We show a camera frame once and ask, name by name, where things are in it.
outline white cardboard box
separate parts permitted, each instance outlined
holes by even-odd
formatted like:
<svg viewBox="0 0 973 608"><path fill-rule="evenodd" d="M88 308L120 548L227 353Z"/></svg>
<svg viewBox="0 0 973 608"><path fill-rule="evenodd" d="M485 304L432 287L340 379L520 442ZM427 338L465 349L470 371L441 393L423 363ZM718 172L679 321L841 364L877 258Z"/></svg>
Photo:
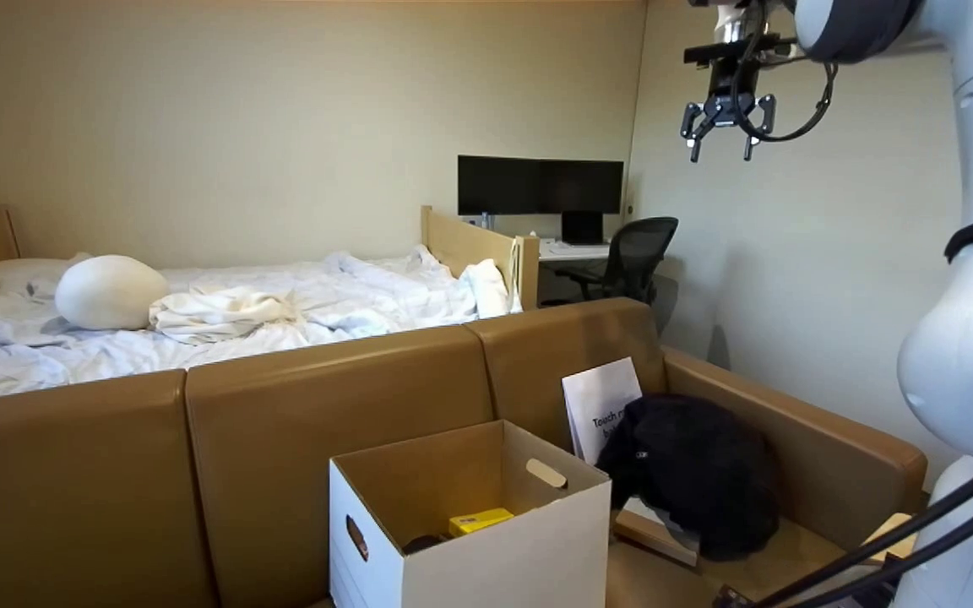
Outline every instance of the white cardboard box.
<svg viewBox="0 0 973 608"><path fill-rule="evenodd" d="M612 480L511 421L335 456L327 492L336 608L603 605ZM515 516L400 552L485 506Z"/></svg>

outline white wall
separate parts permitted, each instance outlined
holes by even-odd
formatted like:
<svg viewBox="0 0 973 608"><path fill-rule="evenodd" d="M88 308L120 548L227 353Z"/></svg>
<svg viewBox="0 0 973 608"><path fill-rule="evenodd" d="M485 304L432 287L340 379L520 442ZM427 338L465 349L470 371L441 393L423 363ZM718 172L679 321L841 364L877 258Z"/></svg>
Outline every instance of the white wall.
<svg viewBox="0 0 973 608"><path fill-rule="evenodd" d="M711 131L698 166L679 111L701 101L704 71L683 47L711 40L711 12L647 4L634 126L637 215L683 219L683 282L666 338L782 393L944 451L899 394L896 360L944 282L943 245L958 219L958 156L944 57L902 53L841 67L832 115L790 147L743 163L738 131ZM760 78L781 130L801 126L816 67Z"/></svg>
<svg viewBox="0 0 973 608"><path fill-rule="evenodd" d="M632 150L643 0L0 0L0 202L31 254L415 245L458 152Z"/></svg>

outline black bag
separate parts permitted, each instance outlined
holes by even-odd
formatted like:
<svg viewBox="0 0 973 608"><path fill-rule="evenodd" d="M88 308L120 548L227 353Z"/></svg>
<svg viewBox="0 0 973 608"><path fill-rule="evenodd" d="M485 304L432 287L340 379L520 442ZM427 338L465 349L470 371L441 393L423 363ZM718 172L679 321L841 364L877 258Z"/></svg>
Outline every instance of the black bag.
<svg viewBox="0 0 973 608"><path fill-rule="evenodd" d="M643 498L695 539L698 553L711 560L760 552L781 524L765 438L704 400L634 400L596 467L613 483L613 510Z"/></svg>

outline white bedsheet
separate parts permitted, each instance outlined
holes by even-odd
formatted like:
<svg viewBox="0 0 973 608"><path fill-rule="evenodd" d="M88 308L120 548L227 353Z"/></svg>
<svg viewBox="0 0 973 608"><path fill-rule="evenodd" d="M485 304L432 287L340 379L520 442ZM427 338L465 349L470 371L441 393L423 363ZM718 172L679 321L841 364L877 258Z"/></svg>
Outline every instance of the white bedsheet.
<svg viewBox="0 0 973 608"><path fill-rule="evenodd" d="M163 273L168 295L148 312L153 331L76 331L57 321L46 301L31 301L27 319L16 319L27 334L0 338L0 394L495 316L495 304L484 301L484 278L449 278L423 247L390 260L329 254L281 266Z"/></svg>

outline office chair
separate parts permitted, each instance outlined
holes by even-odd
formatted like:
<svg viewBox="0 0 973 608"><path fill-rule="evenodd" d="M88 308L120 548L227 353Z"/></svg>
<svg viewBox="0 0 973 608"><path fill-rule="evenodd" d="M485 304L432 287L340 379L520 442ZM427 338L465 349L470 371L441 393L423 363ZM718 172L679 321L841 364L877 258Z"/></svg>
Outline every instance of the office chair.
<svg viewBox="0 0 973 608"><path fill-rule="evenodd" d="M556 266L556 278L577 282L581 297L634 297L653 304L653 271L658 266L670 241L676 236L679 219L676 215L647 215L626 223L609 250L609 263L602 271L594 266Z"/></svg>

